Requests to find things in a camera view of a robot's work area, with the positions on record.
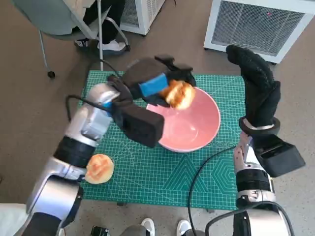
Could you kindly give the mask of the black left hand blue tape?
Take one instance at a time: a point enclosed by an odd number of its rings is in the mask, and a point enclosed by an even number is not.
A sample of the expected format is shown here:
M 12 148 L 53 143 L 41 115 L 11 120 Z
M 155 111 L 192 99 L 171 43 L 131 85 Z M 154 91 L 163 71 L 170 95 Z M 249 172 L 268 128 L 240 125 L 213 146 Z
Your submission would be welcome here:
M 166 96 L 178 82 L 196 86 L 192 67 L 175 63 L 174 57 L 170 55 L 139 59 L 122 76 L 111 75 L 107 81 L 120 92 L 127 89 L 133 99 L 143 99 L 151 105 L 163 107 L 174 107 L 167 102 Z

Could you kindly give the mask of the black gloved right hand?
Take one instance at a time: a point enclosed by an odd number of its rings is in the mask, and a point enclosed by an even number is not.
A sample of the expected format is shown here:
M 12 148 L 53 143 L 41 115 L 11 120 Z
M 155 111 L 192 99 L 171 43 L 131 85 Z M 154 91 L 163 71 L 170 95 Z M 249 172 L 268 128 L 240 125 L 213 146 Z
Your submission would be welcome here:
M 249 49 L 229 45 L 230 63 L 240 67 L 245 83 L 245 118 L 253 127 L 271 126 L 281 98 L 281 83 L 276 81 L 269 64 Z

